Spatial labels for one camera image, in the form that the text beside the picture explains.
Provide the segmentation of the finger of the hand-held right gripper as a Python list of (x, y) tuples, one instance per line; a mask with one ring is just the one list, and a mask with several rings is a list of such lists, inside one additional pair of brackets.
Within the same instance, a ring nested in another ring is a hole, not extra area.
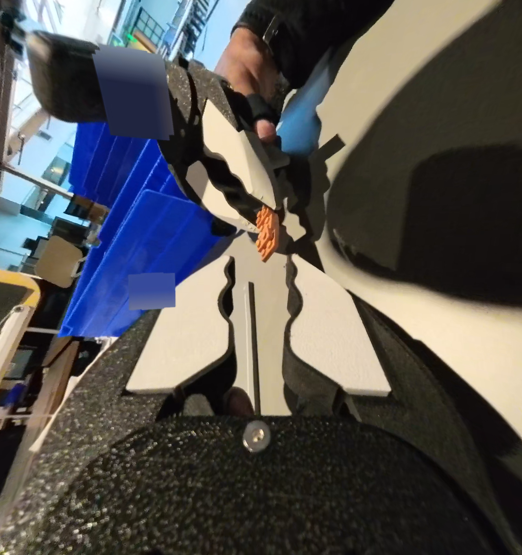
[(211, 100), (204, 104), (202, 137), (206, 154), (223, 160), (249, 196), (266, 206), (282, 205), (276, 172), (289, 165), (287, 154), (254, 132), (238, 131)]
[(189, 166), (186, 181), (202, 208), (216, 220), (246, 232), (259, 232), (255, 206), (246, 200), (240, 185), (225, 185), (213, 180), (201, 161)]

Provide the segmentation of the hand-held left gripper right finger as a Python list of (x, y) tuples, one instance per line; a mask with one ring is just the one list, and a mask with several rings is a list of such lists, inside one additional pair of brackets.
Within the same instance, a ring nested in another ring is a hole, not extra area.
[(345, 393), (387, 397), (391, 386), (351, 294), (329, 275), (291, 255), (286, 347), (294, 358)]

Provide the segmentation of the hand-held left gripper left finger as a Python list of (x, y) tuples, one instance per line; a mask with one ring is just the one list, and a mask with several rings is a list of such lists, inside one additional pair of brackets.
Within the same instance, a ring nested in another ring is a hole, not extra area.
[(220, 256), (177, 285), (175, 306), (161, 310), (126, 391), (173, 393), (228, 360), (234, 284), (234, 258)]

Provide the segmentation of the orange toy brick plate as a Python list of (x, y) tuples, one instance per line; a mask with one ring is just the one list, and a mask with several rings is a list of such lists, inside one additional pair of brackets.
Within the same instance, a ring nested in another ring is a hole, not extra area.
[(256, 247), (262, 262), (267, 262), (279, 246), (280, 219), (278, 213), (263, 206), (257, 213), (257, 230), (259, 231)]

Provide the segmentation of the blue plastic bin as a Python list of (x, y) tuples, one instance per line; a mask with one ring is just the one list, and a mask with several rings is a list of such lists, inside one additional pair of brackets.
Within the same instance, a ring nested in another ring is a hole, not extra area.
[(174, 274), (178, 285), (221, 239), (213, 217), (184, 197), (174, 177), (129, 200), (120, 193), (90, 249), (60, 336), (120, 336), (144, 313), (129, 308), (129, 275)]

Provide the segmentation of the person's right forearm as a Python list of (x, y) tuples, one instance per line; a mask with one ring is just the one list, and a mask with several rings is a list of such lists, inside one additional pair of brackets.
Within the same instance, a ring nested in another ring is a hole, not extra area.
[(280, 14), (294, 49), (285, 70), (292, 89), (301, 88), (324, 54), (366, 31), (393, 1), (250, 1), (237, 24)]

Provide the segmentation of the grey desk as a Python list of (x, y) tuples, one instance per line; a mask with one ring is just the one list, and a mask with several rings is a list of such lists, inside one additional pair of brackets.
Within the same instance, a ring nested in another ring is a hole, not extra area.
[[(522, 1), (393, 2), (254, 127), (306, 229), (256, 287), (292, 414), (222, 414), (259, 270), (235, 253), (234, 353), (129, 393), (143, 314), (53, 419), (0, 554), (522, 554)], [(294, 360), (291, 255), (351, 294), (387, 397)]]

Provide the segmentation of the beige desk divider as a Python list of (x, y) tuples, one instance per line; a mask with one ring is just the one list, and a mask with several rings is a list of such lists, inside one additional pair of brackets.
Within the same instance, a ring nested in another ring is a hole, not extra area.
[(59, 236), (52, 236), (35, 264), (35, 275), (59, 288), (70, 288), (80, 276), (79, 267), (86, 256), (75, 245)]

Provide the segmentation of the person's left hand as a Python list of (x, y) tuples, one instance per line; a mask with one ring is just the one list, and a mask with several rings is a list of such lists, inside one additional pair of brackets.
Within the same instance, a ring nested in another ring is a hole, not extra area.
[(251, 417), (255, 408), (248, 393), (241, 387), (231, 387), (223, 396), (222, 414), (234, 417)]

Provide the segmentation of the person's right hand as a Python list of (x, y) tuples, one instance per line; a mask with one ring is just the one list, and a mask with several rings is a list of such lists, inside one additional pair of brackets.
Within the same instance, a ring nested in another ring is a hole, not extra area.
[(278, 112), (288, 88), (284, 74), (288, 63), (294, 61), (294, 49), (282, 24), (274, 55), (261, 41), (260, 32), (260, 21), (237, 24), (215, 67), (215, 73), (236, 92), (246, 97), (258, 96), (269, 108)]

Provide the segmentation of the stack of blue bins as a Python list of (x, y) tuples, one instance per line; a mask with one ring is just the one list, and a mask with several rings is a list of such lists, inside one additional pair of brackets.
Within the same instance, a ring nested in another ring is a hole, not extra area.
[(80, 123), (68, 181), (70, 191), (111, 208), (126, 183), (137, 194), (152, 175), (167, 194), (184, 199), (155, 140), (111, 135), (107, 123)]

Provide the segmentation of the black wrist watch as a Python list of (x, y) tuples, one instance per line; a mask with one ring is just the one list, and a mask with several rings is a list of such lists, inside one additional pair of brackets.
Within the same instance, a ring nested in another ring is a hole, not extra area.
[(282, 23), (282, 17), (278, 13), (271, 16), (267, 15), (261, 21), (261, 23), (261, 41), (265, 45), (266, 49), (271, 53), (271, 55), (274, 55), (276, 48), (275, 44), (280, 25)]

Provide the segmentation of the yellow rimmed panel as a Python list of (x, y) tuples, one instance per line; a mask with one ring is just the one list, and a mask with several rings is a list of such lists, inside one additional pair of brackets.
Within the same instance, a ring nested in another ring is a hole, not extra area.
[(35, 309), (41, 295), (40, 286), (33, 277), (0, 270), (0, 331), (16, 306)]

